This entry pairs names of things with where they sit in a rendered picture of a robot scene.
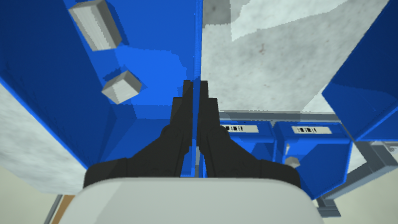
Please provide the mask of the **blue bin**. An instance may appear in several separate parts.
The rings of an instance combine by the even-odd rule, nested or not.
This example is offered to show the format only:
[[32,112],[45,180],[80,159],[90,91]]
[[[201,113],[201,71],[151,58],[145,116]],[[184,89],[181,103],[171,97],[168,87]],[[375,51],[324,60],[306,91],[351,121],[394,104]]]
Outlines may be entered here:
[[321,94],[355,141],[398,141],[398,0],[389,0]]
[[[225,121],[220,120],[230,138],[252,154],[256,159],[275,162],[277,139],[270,121]],[[241,143],[246,142],[246,143]],[[199,178],[208,178],[204,160],[200,153]],[[206,174],[205,174],[206,173]]]
[[[0,0],[0,83],[87,170],[160,137],[191,80],[192,146],[180,177],[194,177],[203,0],[105,0],[122,41],[94,52],[68,11],[85,1]],[[125,71],[142,86],[115,104],[101,91]]]
[[[298,158],[301,189],[312,201],[346,182],[353,143],[336,123],[277,121],[273,130],[275,162]],[[289,144],[286,154],[287,143],[309,144]]]

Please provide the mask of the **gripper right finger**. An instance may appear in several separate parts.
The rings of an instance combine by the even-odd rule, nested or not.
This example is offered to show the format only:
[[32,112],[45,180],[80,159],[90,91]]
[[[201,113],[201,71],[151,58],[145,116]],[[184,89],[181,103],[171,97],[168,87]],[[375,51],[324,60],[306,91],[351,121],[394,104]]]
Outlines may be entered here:
[[230,138],[228,130],[220,125],[217,98],[209,98],[208,81],[202,80],[196,146],[204,155],[208,178],[273,179],[301,189],[300,176],[294,167],[256,159]]

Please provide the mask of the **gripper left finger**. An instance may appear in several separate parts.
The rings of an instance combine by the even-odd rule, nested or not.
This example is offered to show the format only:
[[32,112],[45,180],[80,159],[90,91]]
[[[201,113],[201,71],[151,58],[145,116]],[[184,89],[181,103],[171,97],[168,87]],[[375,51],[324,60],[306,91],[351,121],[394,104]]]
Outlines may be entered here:
[[131,158],[120,158],[90,166],[83,189],[113,178],[180,178],[184,155],[192,146],[193,82],[183,81],[182,97],[173,97],[170,124],[156,140]]

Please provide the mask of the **dark grey shelf rack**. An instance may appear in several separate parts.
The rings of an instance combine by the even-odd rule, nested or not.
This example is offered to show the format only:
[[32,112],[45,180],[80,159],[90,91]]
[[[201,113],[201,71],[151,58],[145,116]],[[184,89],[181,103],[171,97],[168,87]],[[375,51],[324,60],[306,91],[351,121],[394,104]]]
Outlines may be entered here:
[[[341,122],[336,114],[219,112],[219,118],[225,121],[270,121],[272,127],[277,121]],[[398,153],[398,141],[354,141],[342,122],[336,124],[343,127],[366,160],[366,163],[349,172],[345,183],[316,198],[319,205],[316,208],[322,218],[341,217],[334,199],[398,168],[398,162],[390,154],[390,152],[393,154]]]

